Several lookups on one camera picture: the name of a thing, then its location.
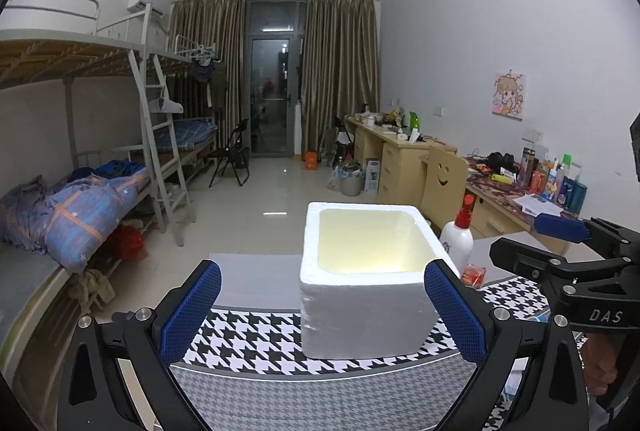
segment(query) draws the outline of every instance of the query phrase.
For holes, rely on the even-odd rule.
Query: upper bunk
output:
[[[0,89],[18,85],[79,77],[123,77],[132,76],[129,53],[133,51],[139,62],[158,55],[165,75],[184,71],[191,63],[186,55],[166,49],[155,48],[147,43],[148,26],[152,21],[151,4],[144,10],[129,14],[98,26],[100,4],[97,0],[85,0],[95,5],[95,12],[83,14],[74,10],[64,10],[36,5],[8,4],[7,9],[44,10],[70,16],[79,16],[94,22],[93,32],[82,34],[64,30],[37,28],[0,29]],[[142,20],[140,42],[129,40],[132,20]],[[110,28],[126,25],[125,39],[112,39],[103,33]],[[156,23],[165,34],[168,32]],[[146,65],[148,75],[154,74],[153,65]]]

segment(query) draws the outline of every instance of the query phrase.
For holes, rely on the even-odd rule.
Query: metal ladder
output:
[[[191,198],[189,196],[189,192],[187,191],[187,182],[184,178],[184,172],[182,171],[180,153],[178,152],[178,143],[175,139],[174,116],[172,114],[163,114],[166,116],[166,121],[156,125],[152,124],[147,92],[149,89],[153,88],[159,88],[161,91],[166,88],[166,80],[164,78],[164,74],[162,73],[160,60],[157,54],[152,55],[152,61],[154,69],[156,70],[156,74],[158,75],[159,84],[147,85],[146,65],[148,62],[148,56],[146,54],[146,47],[143,47],[140,56],[140,65],[138,65],[135,52],[133,50],[129,50],[129,64],[131,66],[133,77],[136,81],[136,86],[138,87],[138,93],[140,95],[140,116],[141,121],[144,125],[142,129],[142,138],[145,153],[145,162],[147,164],[147,167],[149,163],[151,163],[152,165],[152,172],[149,173],[149,177],[151,180],[151,197],[154,203],[154,212],[158,220],[160,232],[164,234],[166,232],[166,226],[164,224],[164,217],[162,215],[162,208],[160,205],[162,204],[164,210],[166,211],[166,216],[169,221],[169,228],[174,235],[175,243],[176,245],[178,245],[178,247],[182,247],[184,245],[184,238],[178,230],[175,211],[180,206],[181,202],[185,202],[188,221],[190,221],[191,223],[195,222],[196,215],[193,206],[191,205]],[[156,146],[155,137],[155,132],[160,130],[161,128],[169,128],[171,146],[173,150],[173,158],[164,165],[160,163],[160,157],[158,155],[158,147]],[[166,184],[164,183],[164,176],[162,175],[162,173],[173,166],[176,166],[176,171],[178,173],[178,178],[180,181],[180,193],[178,194],[178,197],[172,201],[169,198],[169,194],[166,190]]]

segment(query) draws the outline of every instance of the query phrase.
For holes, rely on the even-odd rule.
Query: curtain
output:
[[[181,0],[175,2],[171,14],[170,39],[183,36],[205,46],[216,44],[219,73],[226,70],[228,92],[221,104],[220,140],[226,143],[231,131],[240,122],[242,72],[244,70],[245,0]],[[199,84],[188,72],[176,75],[172,100],[184,106],[185,118],[210,117],[207,87]]]
[[[319,151],[334,116],[380,103],[373,0],[308,0],[302,71],[303,153]]]

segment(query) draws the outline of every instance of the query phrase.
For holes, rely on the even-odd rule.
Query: anime poster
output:
[[[512,70],[506,74],[496,74],[492,112],[522,120],[526,88],[527,78],[524,74],[514,74]]]

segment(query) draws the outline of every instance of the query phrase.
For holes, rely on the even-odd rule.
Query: black chair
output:
[[[240,123],[231,132],[226,146],[224,148],[219,148],[218,150],[213,150],[212,153],[209,154],[210,157],[218,159],[218,165],[216,166],[216,170],[213,172],[209,187],[213,185],[213,180],[216,179],[216,175],[218,174],[218,170],[220,169],[220,165],[223,160],[226,162],[225,167],[222,168],[222,174],[225,173],[226,167],[231,164],[240,187],[249,180],[249,159],[247,157],[249,148],[246,148],[242,143],[242,134],[246,131],[248,122],[249,119],[242,119],[242,121],[240,121]],[[246,169],[246,177],[244,180],[240,180],[240,177],[238,176],[238,168],[236,167],[237,163],[241,163],[241,165]]]
[[[347,134],[347,139],[349,140],[348,144],[342,144],[340,142],[336,142],[336,151],[335,151],[335,156],[334,156],[334,161],[332,163],[332,166],[335,167],[338,162],[340,162],[340,157],[342,157],[344,159],[344,157],[347,154],[350,154],[351,156],[353,156],[354,150],[355,150],[355,145],[353,143],[353,139],[351,138],[351,134],[349,133],[349,131],[347,130],[347,127],[344,125],[344,123],[340,120],[339,117],[334,117],[334,128],[338,128],[338,134],[340,134],[341,132],[345,132],[345,134]]]

